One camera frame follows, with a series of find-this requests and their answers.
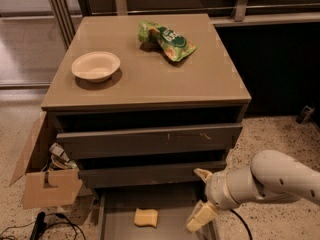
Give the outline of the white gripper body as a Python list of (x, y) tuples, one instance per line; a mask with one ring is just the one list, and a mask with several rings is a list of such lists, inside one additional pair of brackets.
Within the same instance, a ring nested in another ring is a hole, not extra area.
[(228, 171), (215, 172), (206, 179), (207, 200), (219, 210), (226, 211), (239, 206), (231, 194), (231, 179), (231, 173)]

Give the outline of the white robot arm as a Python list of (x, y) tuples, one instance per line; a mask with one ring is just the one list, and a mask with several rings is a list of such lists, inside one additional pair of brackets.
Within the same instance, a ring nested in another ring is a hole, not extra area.
[(306, 199), (320, 205), (320, 173), (291, 156), (275, 150), (256, 154), (251, 164), (212, 173), (196, 168), (205, 183), (206, 202), (199, 200), (186, 222), (190, 233), (211, 222), (219, 211), (243, 203), (291, 203)]

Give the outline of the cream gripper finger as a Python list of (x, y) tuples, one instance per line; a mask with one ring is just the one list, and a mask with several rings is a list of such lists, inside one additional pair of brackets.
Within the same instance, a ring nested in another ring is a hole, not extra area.
[(211, 222), (218, 215), (218, 209), (211, 202), (199, 200), (186, 221), (186, 230), (193, 233)]
[(206, 169), (196, 168), (194, 173), (204, 182), (207, 183), (212, 177), (212, 172)]

